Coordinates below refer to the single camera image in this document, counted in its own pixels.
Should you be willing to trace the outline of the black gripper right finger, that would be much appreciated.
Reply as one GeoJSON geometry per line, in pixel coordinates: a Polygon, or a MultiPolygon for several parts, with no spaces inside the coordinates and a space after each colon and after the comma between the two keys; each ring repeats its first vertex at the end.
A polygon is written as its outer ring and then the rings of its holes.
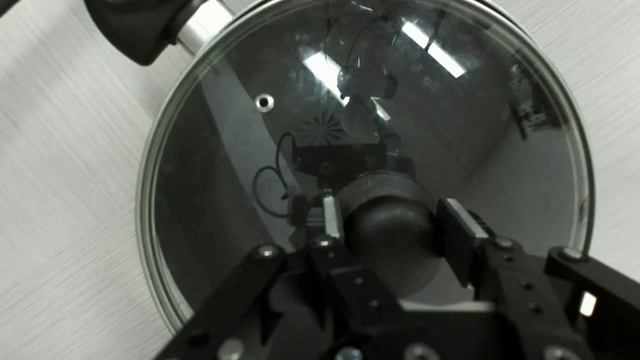
{"type": "Polygon", "coordinates": [[[441,256],[462,285],[487,287],[493,281],[503,251],[497,237],[480,215],[467,212],[455,198],[441,198],[436,208],[441,256]]]}

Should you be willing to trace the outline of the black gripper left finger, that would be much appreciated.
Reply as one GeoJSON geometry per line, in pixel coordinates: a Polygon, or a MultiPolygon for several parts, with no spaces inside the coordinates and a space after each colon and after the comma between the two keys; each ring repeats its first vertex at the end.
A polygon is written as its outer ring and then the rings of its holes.
{"type": "Polygon", "coordinates": [[[295,193],[289,198],[289,244],[295,251],[344,242],[344,215],[333,192],[295,193]]]}

